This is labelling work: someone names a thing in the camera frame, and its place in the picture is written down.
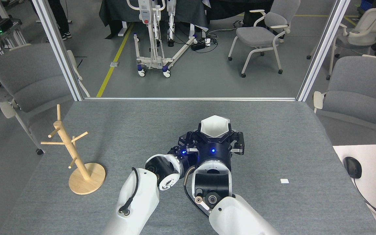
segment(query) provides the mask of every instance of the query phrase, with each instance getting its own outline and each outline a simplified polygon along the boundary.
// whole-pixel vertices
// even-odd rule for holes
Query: black shoe
[[[66,32],[64,35],[65,35],[67,38],[69,38],[69,39],[72,37],[72,35],[71,35],[70,32]]]

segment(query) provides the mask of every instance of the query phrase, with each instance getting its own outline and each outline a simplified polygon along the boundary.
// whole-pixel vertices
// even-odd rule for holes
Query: power strip
[[[197,44],[192,44],[191,45],[191,49],[193,51],[204,49],[205,47],[206,47],[206,44],[204,42],[198,42]]]

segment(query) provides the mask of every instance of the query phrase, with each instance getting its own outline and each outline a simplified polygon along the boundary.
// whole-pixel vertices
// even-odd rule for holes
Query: gray felt tablecloth
[[[85,163],[106,168],[104,184],[92,194],[74,194],[71,158],[64,146],[52,146],[0,234],[100,234],[131,167],[167,153],[212,115],[244,132],[245,154],[232,158],[233,192],[281,234],[376,234],[372,214],[306,103],[146,100],[75,102],[64,124],[70,135],[89,132],[77,141],[78,151]],[[216,234],[186,198],[182,181],[160,197],[143,235]]]

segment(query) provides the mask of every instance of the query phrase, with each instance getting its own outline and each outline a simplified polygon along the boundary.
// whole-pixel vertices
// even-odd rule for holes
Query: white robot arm
[[[145,169],[132,168],[102,234],[140,234],[158,205],[159,190],[170,189],[184,178],[185,194],[219,235],[279,235],[241,196],[232,193],[232,153],[244,154],[243,133],[232,130],[224,117],[202,120],[197,130],[179,137],[178,146],[166,155],[150,157]],[[192,171],[191,197],[186,184]]]

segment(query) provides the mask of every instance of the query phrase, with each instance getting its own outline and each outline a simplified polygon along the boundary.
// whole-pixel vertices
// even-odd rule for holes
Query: white table
[[[333,148],[342,162],[345,157],[350,156],[361,163],[362,176],[355,179],[355,182],[367,201],[376,207],[376,145],[333,146]],[[376,220],[376,212],[373,210],[371,212]]]

